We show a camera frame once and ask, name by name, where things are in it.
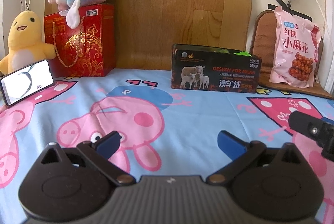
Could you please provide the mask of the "bright green snack packet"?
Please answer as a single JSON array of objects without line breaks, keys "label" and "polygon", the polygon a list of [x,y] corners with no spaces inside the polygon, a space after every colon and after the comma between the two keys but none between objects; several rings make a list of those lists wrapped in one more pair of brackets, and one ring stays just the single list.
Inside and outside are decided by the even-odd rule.
[{"label": "bright green snack packet", "polygon": [[231,49],[226,49],[226,48],[220,48],[215,52],[222,53],[222,54],[233,54],[233,55],[238,55],[238,56],[251,57],[251,54],[248,52],[245,52],[245,51],[238,52],[236,50],[231,50]]}]

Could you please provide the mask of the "cartoon pig bed sheet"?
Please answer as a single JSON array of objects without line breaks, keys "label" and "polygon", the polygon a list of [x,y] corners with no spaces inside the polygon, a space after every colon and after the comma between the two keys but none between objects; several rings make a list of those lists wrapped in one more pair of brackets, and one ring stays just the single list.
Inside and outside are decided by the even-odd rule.
[{"label": "cartoon pig bed sheet", "polygon": [[217,145],[222,130],[269,147],[293,142],[324,187],[316,217],[333,223],[333,162],[288,126],[294,111],[332,119],[332,100],[263,87],[255,93],[178,90],[170,78],[168,71],[119,69],[60,79],[10,108],[2,105],[1,223],[24,221],[18,189],[47,143],[74,147],[114,130],[122,141],[111,161],[136,178],[208,176],[230,161]]}]

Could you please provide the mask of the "pink fried-dough snack bag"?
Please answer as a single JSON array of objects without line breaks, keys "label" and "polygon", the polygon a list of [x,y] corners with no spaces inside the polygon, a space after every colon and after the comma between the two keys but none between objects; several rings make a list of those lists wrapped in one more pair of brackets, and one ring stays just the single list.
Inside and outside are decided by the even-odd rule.
[{"label": "pink fried-dough snack bag", "polygon": [[296,88],[314,86],[319,60],[320,28],[308,19],[277,7],[276,44],[269,81]]}]

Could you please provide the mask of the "black sheep-print box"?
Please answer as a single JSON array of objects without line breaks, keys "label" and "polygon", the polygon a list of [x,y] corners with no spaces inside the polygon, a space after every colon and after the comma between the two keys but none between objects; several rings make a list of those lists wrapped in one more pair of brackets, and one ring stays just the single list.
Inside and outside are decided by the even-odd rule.
[{"label": "black sheep-print box", "polygon": [[254,93],[262,59],[217,53],[220,48],[201,45],[172,46],[173,89]]}]

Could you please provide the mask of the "red gift bag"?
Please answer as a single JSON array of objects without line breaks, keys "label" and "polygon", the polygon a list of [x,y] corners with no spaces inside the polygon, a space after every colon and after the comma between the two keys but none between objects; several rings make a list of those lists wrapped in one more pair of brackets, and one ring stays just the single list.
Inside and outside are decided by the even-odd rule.
[{"label": "red gift bag", "polygon": [[52,73],[55,77],[106,76],[116,66],[114,6],[84,6],[79,16],[76,29],[59,13],[44,17],[45,42],[56,50],[56,58],[50,61]]}]

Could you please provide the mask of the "white smartphone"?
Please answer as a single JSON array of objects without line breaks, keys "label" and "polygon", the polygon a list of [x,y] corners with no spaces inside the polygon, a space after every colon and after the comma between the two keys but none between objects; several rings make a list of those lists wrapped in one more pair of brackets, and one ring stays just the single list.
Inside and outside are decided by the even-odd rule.
[{"label": "white smartphone", "polygon": [[7,107],[11,107],[54,84],[49,61],[34,62],[1,77],[1,93]]}]

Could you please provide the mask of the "yellow plush duck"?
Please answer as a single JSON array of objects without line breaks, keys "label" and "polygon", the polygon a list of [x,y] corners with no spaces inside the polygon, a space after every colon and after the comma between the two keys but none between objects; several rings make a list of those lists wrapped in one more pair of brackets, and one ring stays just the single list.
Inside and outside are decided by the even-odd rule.
[{"label": "yellow plush duck", "polygon": [[10,74],[44,59],[54,59],[56,51],[42,41],[42,26],[38,15],[30,10],[16,16],[9,31],[9,53],[1,59],[1,73]]}]

